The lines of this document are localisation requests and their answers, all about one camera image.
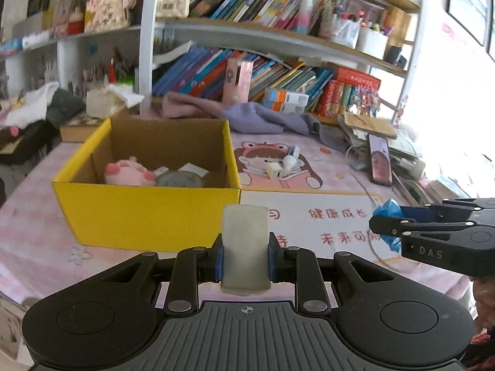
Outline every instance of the phone screen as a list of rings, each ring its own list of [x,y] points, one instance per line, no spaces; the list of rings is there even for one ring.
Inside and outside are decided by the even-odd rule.
[[[373,181],[391,185],[392,169],[390,168],[389,143],[380,136],[369,134],[368,137]]]

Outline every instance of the purple cloth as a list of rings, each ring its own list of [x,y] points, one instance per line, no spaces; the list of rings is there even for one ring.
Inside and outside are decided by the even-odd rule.
[[[276,112],[259,103],[248,102],[225,108],[223,116],[229,121],[230,129],[241,134],[282,134],[291,130],[305,136],[319,134],[325,146],[342,153],[349,147],[340,129],[323,129],[310,114]]]

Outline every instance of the blue glove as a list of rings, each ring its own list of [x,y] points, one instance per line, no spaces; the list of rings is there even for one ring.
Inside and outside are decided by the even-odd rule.
[[[376,208],[375,211],[373,211],[373,215],[393,216],[397,218],[402,218],[404,216],[399,204],[393,199],[389,199],[382,206]],[[391,251],[400,254],[400,249],[401,249],[400,238],[392,237],[392,236],[384,236],[384,235],[380,235],[380,237],[384,242],[387,243]]]

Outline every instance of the crosshair marking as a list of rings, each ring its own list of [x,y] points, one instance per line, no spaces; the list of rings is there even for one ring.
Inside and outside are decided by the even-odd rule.
[[[251,312],[254,311],[254,308],[253,307],[246,306],[246,307],[242,307],[239,311],[242,311],[245,314],[249,314],[249,313],[251,313]]]

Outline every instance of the white handbag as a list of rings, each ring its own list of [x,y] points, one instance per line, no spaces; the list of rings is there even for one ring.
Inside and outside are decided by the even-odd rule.
[[[186,18],[191,0],[158,0],[157,18]]]

